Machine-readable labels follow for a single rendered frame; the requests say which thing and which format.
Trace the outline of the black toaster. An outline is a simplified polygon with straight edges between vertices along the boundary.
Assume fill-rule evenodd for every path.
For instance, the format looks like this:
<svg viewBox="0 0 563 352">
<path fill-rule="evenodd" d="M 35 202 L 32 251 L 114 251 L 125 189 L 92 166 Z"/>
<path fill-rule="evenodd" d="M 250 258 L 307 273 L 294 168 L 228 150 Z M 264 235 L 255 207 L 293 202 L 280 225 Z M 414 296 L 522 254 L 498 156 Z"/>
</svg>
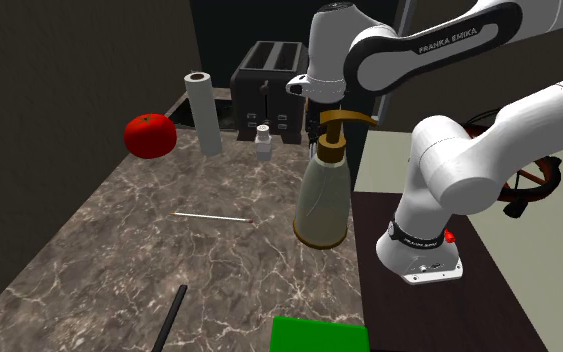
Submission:
<svg viewBox="0 0 563 352">
<path fill-rule="evenodd" d="M 252 141 L 259 125 L 285 144 L 302 141 L 306 99 L 286 92 L 289 80 L 304 74 L 308 52 L 300 42 L 258 41 L 230 81 L 232 112 L 240 141 Z"/>
</svg>

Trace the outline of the small white shaker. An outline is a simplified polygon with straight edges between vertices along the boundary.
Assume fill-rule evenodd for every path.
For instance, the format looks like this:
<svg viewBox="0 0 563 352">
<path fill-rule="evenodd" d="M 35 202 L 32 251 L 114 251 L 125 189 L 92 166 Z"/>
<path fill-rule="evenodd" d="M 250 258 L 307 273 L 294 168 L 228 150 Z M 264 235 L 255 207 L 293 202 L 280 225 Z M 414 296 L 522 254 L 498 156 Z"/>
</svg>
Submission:
<svg viewBox="0 0 563 352">
<path fill-rule="evenodd" d="M 272 136 L 270 127 L 266 124 L 258 125 L 255 137 L 256 157 L 258 161 L 270 161 L 272 157 Z"/>
</svg>

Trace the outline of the clear soap dispenser gold pump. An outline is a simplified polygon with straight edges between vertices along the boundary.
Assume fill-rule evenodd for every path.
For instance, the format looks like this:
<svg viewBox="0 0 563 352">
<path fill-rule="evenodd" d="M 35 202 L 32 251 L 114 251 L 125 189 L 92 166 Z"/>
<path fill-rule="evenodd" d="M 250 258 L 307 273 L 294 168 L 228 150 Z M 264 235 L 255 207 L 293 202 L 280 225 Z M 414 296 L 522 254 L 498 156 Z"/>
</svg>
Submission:
<svg viewBox="0 0 563 352">
<path fill-rule="evenodd" d="M 375 126 L 371 117 L 348 110 L 329 110 L 320 114 L 320 123 L 327 127 L 318 137 L 316 155 L 303 176 L 293 231 L 305 245 L 330 249 L 346 238 L 351 198 L 351 176 L 345 158 L 344 122 Z"/>
</svg>

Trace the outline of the white paper towel roll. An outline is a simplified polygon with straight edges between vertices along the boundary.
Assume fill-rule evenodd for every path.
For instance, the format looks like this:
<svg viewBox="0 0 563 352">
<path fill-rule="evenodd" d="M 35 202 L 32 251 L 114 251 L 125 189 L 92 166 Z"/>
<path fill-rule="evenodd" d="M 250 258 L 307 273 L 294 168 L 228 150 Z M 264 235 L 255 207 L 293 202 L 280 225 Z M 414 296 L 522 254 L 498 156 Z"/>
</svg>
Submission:
<svg viewBox="0 0 563 352">
<path fill-rule="evenodd" d="M 192 72 L 184 77 L 201 152 L 215 156 L 222 152 L 211 76 L 205 72 Z"/>
</svg>

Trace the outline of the white pencil red tip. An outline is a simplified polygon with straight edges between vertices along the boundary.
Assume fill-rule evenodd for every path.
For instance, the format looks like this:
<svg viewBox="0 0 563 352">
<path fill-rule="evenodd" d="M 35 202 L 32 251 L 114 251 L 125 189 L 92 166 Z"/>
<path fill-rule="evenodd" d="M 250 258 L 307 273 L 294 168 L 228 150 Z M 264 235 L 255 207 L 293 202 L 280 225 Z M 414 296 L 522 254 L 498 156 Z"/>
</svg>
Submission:
<svg viewBox="0 0 563 352">
<path fill-rule="evenodd" d="M 191 218 L 201 218 L 201 219 L 211 219 L 211 220 L 223 220 L 223 221 L 234 221 L 242 223 L 253 223 L 254 220 L 251 218 L 239 218 L 239 217 L 226 217 L 217 215 L 206 215 L 206 214 L 193 214 L 193 213 L 183 213 L 183 212 L 171 212 L 172 216 L 179 217 L 191 217 Z"/>
</svg>

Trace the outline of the red tomato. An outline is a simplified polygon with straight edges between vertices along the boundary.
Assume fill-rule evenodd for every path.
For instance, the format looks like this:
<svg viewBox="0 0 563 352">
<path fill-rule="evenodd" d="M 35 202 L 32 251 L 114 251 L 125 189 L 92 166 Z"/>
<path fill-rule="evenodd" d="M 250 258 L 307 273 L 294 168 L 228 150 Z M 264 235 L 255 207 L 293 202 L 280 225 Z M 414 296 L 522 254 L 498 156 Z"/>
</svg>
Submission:
<svg viewBox="0 0 563 352">
<path fill-rule="evenodd" d="M 162 157 L 173 150 L 177 142 L 173 122 L 161 114 L 144 114 L 130 121 L 123 132 L 127 150 L 142 159 Z"/>
</svg>

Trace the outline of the green flat block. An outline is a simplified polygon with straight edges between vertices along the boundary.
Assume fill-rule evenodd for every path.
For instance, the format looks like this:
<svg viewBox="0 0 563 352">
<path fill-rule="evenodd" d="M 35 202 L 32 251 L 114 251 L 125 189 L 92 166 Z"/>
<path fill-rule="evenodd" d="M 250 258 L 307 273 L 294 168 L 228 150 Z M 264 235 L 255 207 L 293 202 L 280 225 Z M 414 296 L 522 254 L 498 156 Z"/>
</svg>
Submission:
<svg viewBox="0 0 563 352">
<path fill-rule="evenodd" d="M 367 329 L 276 316 L 269 352 L 370 352 Z"/>
</svg>

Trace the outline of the red and black bicycle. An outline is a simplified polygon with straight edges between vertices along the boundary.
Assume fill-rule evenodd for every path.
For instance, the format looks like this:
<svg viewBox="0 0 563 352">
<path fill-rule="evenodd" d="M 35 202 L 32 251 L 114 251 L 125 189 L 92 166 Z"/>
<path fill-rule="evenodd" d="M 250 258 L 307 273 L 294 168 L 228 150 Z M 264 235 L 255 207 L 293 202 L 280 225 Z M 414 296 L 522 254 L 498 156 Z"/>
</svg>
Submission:
<svg viewBox="0 0 563 352">
<path fill-rule="evenodd" d="M 545 156 L 534 161 L 542 178 L 520 169 L 515 174 L 515 183 L 511 187 L 505 183 L 498 201 L 505 202 L 503 212 L 510 218 L 520 218 L 531 202 L 540 201 L 551 195 L 560 185 L 562 174 L 560 170 L 562 160 L 556 156 Z M 536 184 L 532 188 L 520 188 L 520 179 L 526 179 Z"/>
</svg>

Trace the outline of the dark brown robot stand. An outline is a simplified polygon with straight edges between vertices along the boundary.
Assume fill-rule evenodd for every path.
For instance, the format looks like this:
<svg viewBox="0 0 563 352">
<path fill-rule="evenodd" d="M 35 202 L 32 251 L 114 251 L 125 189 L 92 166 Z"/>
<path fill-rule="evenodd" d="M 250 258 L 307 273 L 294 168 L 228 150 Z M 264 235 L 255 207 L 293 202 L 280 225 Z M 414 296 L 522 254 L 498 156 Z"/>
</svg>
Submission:
<svg viewBox="0 0 563 352">
<path fill-rule="evenodd" d="M 376 255 L 400 200 L 355 192 L 352 214 L 365 325 L 372 352 L 549 352 L 465 216 L 447 225 L 463 264 L 458 280 L 410 285 Z"/>
</svg>

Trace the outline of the black stick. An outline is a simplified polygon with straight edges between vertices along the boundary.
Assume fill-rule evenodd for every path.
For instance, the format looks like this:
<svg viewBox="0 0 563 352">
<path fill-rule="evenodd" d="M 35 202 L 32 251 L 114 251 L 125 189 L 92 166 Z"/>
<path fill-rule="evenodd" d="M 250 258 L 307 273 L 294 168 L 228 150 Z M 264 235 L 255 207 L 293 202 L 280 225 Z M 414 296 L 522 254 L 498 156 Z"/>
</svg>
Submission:
<svg viewBox="0 0 563 352">
<path fill-rule="evenodd" d="M 153 348 L 151 350 L 151 352 L 162 352 L 163 348 L 165 346 L 165 343 L 167 341 L 167 338 L 169 336 L 169 333 L 172 329 L 172 326 L 174 324 L 175 318 L 178 314 L 178 311 L 180 309 L 180 306 L 183 302 L 184 296 L 187 292 L 188 286 L 185 284 L 182 284 L 179 286 L 175 297 L 171 303 L 171 306 L 169 308 L 169 311 L 164 319 L 164 322 L 161 326 L 161 329 L 158 333 L 157 339 L 153 345 Z"/>
</svg>

